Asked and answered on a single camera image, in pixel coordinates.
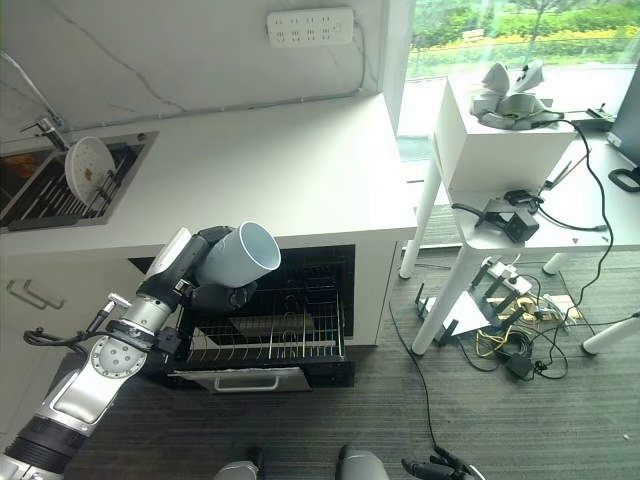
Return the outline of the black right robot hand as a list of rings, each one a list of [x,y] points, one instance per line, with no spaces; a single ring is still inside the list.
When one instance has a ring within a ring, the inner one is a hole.
[[[428,462],[403,458],[401,465],[411,476],[424,480],[479,479],[485,480],[480,470],[442,447],[434,448]]]

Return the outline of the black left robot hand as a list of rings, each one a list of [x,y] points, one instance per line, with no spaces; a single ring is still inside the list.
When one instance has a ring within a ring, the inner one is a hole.
[[[137,293],[166,304],[171,311],[182,305],[195,311],[223,314],[244,307],[257,291],[256,281],[227,287],[219,281],[196,278],[196,270],[204,265],[212,248],[233,231],[233,227],[216,226],[192,234],[181,227],[155,257]]]

